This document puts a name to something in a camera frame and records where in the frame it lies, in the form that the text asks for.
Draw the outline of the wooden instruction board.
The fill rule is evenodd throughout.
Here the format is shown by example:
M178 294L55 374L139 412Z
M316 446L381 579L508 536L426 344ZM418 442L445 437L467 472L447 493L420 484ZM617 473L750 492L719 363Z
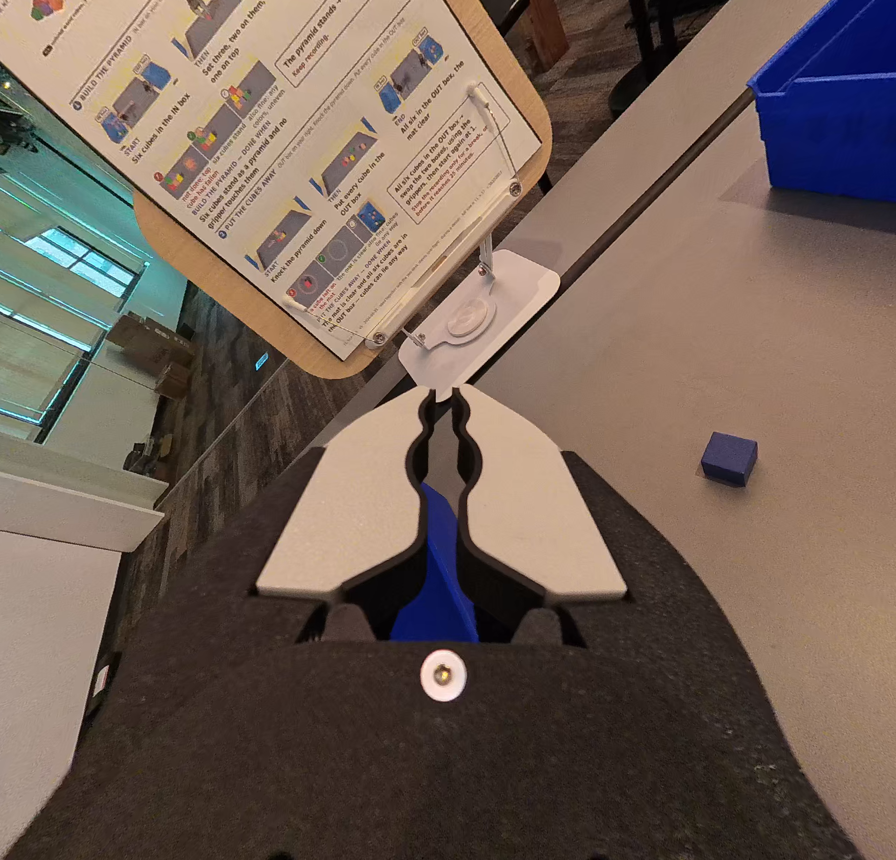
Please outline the wooden instruction board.
M478 0L2 0L2 64L133 186L159 256L330 380L381 353L552 145Z

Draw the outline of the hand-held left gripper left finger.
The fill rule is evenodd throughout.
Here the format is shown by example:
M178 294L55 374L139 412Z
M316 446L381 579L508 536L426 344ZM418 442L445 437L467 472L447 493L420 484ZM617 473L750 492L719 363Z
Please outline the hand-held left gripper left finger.
M260 596L356 605L390 638L427 576L434 408L434 391L416 387L329 441L256 580Z

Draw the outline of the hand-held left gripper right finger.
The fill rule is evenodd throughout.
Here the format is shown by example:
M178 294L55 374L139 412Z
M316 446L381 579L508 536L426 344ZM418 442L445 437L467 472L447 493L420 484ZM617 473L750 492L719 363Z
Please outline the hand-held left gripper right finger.
M475 609L511 637L535 610L622 601L623 575L554 441L470 385L453 390L452 422L456 570Z

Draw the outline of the blue plastic bin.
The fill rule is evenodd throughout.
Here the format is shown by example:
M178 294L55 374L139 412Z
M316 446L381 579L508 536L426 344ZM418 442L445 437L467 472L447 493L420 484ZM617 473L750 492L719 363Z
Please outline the blue plastic bin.
M748 82L773 187L895 200L895 0L830 0Z
M473 603L458 582L458 521L448 501L429 485L427 574L420 594L403 608L392 627L392 642L478 642Z

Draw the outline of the wooden pillar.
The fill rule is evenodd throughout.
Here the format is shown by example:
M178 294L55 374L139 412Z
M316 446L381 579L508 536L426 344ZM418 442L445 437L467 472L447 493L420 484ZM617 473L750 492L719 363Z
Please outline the wooden pillar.
M557 5L554 0L529 0L528 14L539 70L550 70L570 48Z

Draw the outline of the blue cube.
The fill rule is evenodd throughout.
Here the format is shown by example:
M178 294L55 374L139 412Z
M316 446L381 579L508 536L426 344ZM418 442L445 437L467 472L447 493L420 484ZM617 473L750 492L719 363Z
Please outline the blue cube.
M714 431L700 458L700 469L713 481L744 488L757 460L756 440Z

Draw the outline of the small paned window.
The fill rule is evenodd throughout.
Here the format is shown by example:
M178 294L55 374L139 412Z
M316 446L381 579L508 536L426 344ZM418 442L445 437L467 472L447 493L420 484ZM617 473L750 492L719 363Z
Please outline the small paned window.
M150 262L115 229L133 207L58 126L2 66L2 435L37 443L80 388L150 390L108 340Z

